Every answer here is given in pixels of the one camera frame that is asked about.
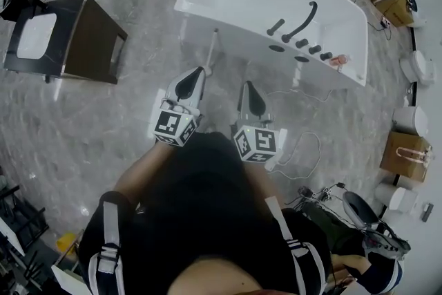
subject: person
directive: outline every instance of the person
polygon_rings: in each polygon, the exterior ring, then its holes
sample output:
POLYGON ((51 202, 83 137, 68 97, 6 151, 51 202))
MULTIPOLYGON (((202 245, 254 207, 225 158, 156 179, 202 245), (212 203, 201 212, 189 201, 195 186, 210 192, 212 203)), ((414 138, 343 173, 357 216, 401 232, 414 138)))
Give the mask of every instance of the person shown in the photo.
POLYGON ((344 266, 370 294, 388 293, 399 284, 403 275, 400 262, 373 251, 365 255, 362 232, 348 227, 317 203, 305 203, 302 211, 325 232, 334 269, 344 266))
POLYGON ((94 295, 116 293, 115 281, 119 294, 122 287, 125 294, 321 294, 331 268, 325 234, 283 208, 263 165, 243 163, 221 133, 194 133, 184 147, 158 141, 101 197, 79 246, 84 280, 94 295), (113 266, 102 265, 109 260, 113 266), (103 268, 117 280, 102 278, 103 268))

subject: drain hole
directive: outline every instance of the drain hole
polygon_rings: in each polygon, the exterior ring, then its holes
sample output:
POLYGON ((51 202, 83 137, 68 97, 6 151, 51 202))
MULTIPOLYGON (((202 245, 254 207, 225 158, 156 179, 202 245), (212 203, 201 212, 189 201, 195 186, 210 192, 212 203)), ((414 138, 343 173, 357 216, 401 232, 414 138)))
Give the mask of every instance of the drain hole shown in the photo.
POLYGON ((307 59, 306 57, 295 57, 295 59, 302 63, 308 63, 310 61, 310 59, 307 59))
POLYGON ((285 49, 284 49, 283 47, 281 47, 281 46, 277 46, 277 45, 274 45, 274 44, 272 44, 271 46, 269 46, 269 48, 270 48, 271 50, 274 50, 275 52, 284 52, 284 51, 285 51, 285 49))

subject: white bathtub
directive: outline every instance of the white bathtub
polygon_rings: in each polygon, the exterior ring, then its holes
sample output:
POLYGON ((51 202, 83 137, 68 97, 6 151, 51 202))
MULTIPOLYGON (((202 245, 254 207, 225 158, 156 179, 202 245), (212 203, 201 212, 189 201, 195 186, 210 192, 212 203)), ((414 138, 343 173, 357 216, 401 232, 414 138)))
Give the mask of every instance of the white bathtub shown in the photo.
POLYGON ((278 67, 278 61, 294 63, 296 79, 321 88, 365 86, 367 77, 367 18, 350 0, 177 0, 175 10, 184 15, 181 38, 201 46, 210 46, 218 29, 218 49, 228 55, 278 67), (313 21, 288 44, 281 36, 295 30, 309 16, 311 1, 318 4, 313 21), (267 34, 279 19, 282 25, 273 36, 267 34), (297 48, 307 39, 309 45, 297 48), (282 47, 275 52, 269 46, 282 47), (311 55, 309 48, 321 46, 311 55), (347 55, 351 60, 340 67, 320 59, 321 53, 347 55), (304 57, 301 63, 295 57, 304 57))

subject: cardboard box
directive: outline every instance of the cardboard box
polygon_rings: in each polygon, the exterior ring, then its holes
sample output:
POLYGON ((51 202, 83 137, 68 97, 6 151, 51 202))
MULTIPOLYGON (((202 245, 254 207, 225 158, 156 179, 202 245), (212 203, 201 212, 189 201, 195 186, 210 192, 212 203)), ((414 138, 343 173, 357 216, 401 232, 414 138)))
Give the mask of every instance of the cardboard box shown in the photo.
POLYGON ((422 160, 420 153, 427 153, 432 149, 431 145, 417 135, 391 132, 385 146, 381 168, 392 173, 411 178, 419 182, 425 180, 427 169, 424 164, 413 160, 422 160))
POLYGON ((414 22, 407 0, 372 0, 372 3, 380 12, 385 13, 385 17, 396 27, 414 22))

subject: floor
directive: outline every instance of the floor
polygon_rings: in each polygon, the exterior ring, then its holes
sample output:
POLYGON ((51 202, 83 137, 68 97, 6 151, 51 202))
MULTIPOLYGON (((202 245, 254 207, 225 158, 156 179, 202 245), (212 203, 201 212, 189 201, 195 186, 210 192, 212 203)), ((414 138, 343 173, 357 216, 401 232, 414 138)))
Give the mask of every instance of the floor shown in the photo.
MULTIPOLYGON (((187 68, 205 61, 206 51, 181 47, 175 0, 97 0, 127 31, 118 85, 76 80, 45 84, 40 76, 0 71, 0 165, 36 207, 46 208, 52 240, 86 226, 100 195, 153 141, 148 120, 157 90, 187 68)), ((369 0, 358 0, 379 27, 380 13, 369 0)), ((0 21, 0 55, 4 57, 13 24, 0 21)), ((344 182, 375 209, 373 190, 385 176, 378 166, 392 111, 403 105, 408 87, 398 58, 412 49, 407 28, 393 29, 391 40, 369 26, 367 85, 327 93, 304 85, 302 93, 270 95, 276 127, 289 130, 289 158, 303 132, 320 138, 321 159, 306 180, 271 175, 287 200, 299 186, 314 190, 344 182)), ((236 119, 240 87, 252 79, 266 92, 287 91, 291 78, 236 58, 218 56, 207 81, 202 112, 215 128, 229 134, 236 119)), ((314 167, 318 145, 303 135, 292 161, 278 169, 306 176, 314 167)))

